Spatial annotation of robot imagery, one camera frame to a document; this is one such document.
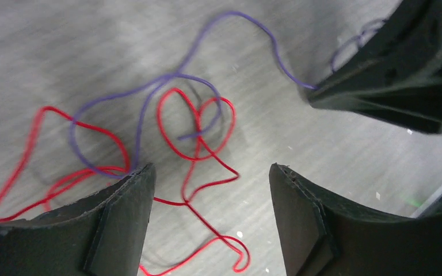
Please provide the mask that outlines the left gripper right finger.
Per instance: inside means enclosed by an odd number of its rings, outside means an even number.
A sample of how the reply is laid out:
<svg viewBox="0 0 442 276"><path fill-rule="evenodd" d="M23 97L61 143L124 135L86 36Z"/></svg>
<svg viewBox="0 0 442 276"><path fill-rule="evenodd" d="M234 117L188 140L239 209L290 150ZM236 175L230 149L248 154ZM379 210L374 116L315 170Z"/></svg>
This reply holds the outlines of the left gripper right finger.
<svg viewBox="0 0 442 276"><path fill-rule="evenodd" d="M442 275L442 213L381 212L277 163L269 184L287 275Z"/></svg>

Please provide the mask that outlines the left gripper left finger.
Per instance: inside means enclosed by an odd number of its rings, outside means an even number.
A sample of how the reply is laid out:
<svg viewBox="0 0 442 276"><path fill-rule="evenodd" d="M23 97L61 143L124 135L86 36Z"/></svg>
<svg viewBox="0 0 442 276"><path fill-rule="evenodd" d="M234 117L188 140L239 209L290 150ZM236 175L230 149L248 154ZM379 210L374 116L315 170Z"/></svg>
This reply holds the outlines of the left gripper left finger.
<svg viewBox="0 0 442 276"><path fill-rule="evenodd" d="M0 223L0 275L136 275L155 180L149 163L72 204Z"/></svg>

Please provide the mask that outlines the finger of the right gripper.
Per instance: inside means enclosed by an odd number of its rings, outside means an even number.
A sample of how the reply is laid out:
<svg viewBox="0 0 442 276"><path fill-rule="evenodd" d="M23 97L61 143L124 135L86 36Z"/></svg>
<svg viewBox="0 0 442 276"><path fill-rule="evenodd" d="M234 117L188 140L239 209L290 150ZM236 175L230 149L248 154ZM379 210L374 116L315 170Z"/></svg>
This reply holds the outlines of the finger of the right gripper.
<svg viewBox="0 0 442 276"><path fill-rule="evenodd" d="M442 1L402 1L381 29L306 95L313 108L442 133Z"/></svg>

